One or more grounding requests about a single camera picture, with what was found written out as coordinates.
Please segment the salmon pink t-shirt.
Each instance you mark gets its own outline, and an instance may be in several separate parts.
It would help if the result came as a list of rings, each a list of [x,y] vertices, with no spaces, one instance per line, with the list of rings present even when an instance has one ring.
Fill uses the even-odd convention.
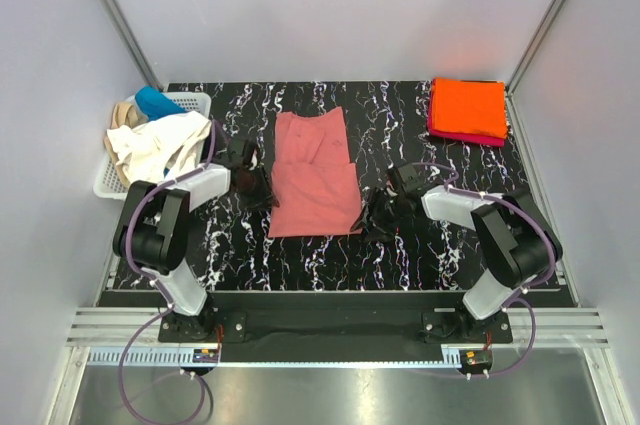
[[[317,117],[277,115],[271,181],[278,205],[271,238],[358,233],[361,213],[356,165],[351,161],[343,109]]]

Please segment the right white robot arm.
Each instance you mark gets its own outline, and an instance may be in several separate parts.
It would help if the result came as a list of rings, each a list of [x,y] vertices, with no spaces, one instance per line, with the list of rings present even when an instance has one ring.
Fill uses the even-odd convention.
[[[453,184],[455,169],[443,184],[430,184],[422,175],[428,166],[390,168],[385,186],[369,192],[351,229],[368,242],[389,242],[402,219],[423,215],[473,231],[486,269],[453,311],[425,319],[421,335],[428,343],[487,344],[507,308],[554,274],[563,249],[529,191],[463,190]]]

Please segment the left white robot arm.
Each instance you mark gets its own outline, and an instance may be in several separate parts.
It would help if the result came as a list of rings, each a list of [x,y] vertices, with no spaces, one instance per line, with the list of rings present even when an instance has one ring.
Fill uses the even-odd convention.
[[[230,139],[177,178],[132,183],[113,237],[114,253],[165,299],[163,324],[195,341],[208,339],[218,326],[212,298],[186,261],[190,215],[231,192],[248,210],[278,204],[260,148],[251,140]]]

